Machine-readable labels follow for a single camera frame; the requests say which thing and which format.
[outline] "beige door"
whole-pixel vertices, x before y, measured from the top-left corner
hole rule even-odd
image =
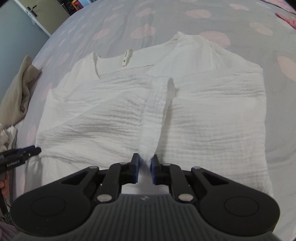
[[[53,34],[58,27],[69,17],[66,10],[57,0],[18,0],[25,8],[31,9],[37,15],[36,20]]]

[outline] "human hand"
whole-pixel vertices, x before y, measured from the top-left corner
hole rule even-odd
[[[7,198],[9,196],[9,175],[8,172],[5,174],[5,180],[0,181],[0,189],[3,197]]]

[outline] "white door trim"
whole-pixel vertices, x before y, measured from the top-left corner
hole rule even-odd
[[[38,22],[35,16],[32,13],[30,13],[30,11],[26,9],[24,5],[20,3],[19,0],[14,1],[17,3],[17,5],[21,7],[22,10],[24,10],[24,12],[32,19],[32,21],[34,21],[49,37],[51,37],[51,34],[41,25],[41,23]]]

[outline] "gray wall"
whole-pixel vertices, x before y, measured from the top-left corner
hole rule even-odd
[[[0,102],[24,57],[34,59],[48,38],[13,0],[0,8]]]

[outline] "polka dot bed sheet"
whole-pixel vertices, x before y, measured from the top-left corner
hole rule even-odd
[[[101,58],[170,40],[177,31],[199,34],[259,64],[267,96],[266,159],[274,198],[281,208],[275,233],[296,235],[296,30],[278,18],[296,15],[260,0],[98,0],[78,11],[50,37],[33,61],[42,74],[35,85],[17,146],[35,143],[48,91],[91,52]],[[15,171],[15,197],[26,167]]]

